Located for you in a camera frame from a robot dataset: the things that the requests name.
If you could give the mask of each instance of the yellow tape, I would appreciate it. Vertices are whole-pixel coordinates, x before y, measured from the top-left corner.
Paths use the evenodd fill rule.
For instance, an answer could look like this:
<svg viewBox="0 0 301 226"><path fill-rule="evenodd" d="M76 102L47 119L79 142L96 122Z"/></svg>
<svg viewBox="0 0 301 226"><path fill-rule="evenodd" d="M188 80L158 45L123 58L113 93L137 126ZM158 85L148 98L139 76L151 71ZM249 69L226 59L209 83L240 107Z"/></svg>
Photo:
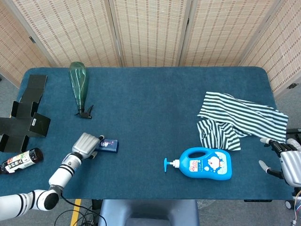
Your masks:
<svg viewBox="0 0 301 226"><path fill-rule="evenodd" d="M81 199L76 199L75 200L75 204L76 205L80 205L81 203ZM72 214L72 218L71 218L71 222L70 222L70 226L76 226L77 224L75 224L75 222L78 220L79 218L79 213L77 211L79 211L79 207L74 206L73 208L74 212Z"/></svg>

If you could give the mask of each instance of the blue table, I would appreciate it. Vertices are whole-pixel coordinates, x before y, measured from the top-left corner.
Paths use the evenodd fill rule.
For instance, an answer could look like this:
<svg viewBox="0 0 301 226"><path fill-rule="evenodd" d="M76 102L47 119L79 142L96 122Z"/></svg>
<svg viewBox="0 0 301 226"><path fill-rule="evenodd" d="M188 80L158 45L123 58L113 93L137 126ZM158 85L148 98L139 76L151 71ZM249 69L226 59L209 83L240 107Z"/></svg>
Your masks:
<svg viewBox="0 0 301 226"><path fill-rule="evenodd" d="M87 199L290 199L284 181L264 173L258 160L280 169L277 156L257 137L241 139L231 152L228 181L192 179L178 169L163 171L163 159L178 159L200 146L197 114L206 91L275 107L266 72L258 67L88 68L86 107L91 120L74 116L75 98L68 68L34 68L26 72L48 80L38 113L51 119L46 138L30 138L44 161L12 175L1 175L0 195L48 189L48 179L71 152L83 132L119 140L119 152L99 153L83 161L64 190L67 198ZM0 153L4 161L13 153Z"/></svg>

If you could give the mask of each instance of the black and white striped fabric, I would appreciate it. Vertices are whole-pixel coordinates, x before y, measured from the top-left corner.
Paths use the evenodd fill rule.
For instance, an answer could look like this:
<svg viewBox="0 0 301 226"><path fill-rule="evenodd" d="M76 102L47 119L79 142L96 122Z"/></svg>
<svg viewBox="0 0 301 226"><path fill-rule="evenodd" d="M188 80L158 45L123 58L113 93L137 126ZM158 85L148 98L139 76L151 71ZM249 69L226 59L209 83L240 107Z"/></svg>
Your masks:
<svg viewBox="0 0 301 226"><path fill-rule="evenodd" d="M229 94L206 92L198 114L201 144L208 148L240 150L240 137L255 135L285 142L288 116Z"/></svg>

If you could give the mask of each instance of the brown bottle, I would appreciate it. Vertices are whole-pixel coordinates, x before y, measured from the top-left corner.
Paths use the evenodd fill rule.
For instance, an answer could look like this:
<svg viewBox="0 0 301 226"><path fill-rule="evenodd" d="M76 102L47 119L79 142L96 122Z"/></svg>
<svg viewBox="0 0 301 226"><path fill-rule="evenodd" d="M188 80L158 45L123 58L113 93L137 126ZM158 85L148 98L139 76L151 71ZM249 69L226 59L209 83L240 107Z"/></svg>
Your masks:
<svg viewBox="0 0 301 226"><path fill-rule="evenodd" d="M43 153L39 148L33 148L27 152L21 153L13 158L4 161L0 165L0 174L14 173L17 170L25 169L33 164L43 160Z"/></svg>

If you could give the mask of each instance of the privacy screen panel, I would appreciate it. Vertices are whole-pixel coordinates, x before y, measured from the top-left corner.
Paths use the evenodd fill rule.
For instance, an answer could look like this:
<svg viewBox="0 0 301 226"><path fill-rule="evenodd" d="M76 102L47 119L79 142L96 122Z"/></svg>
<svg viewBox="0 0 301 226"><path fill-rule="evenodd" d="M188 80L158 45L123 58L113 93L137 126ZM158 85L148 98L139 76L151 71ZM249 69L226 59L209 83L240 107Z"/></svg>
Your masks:
<svg viewBox="0 0 301 226"><path fill-rule="evenodd" d="M199 0L185 66L235 66L274 0Z"/></svg>
<svg viewBox="0 0 301 226"><path fill-rule="evenodd" d="M300 0L284 2L242 65L264 68L273 92L301 71Z"/></svg>
<svg viewBox="0 0 301 226"><path fill-rule="evenodd" d="M104 0L13 0L58 66L119 66Z"/></svg>
<svg viewBox="0 0 301 226"><path fill-rule="evenodd" d="M0 72L19 87L28 69L50 65L2 1L0 21Z"/></svg>
<svg viewBox="0 0 301 226"><path fill-rule="evenodd" d="M125 66L178 66L186 0L112 1Z"/></svg>

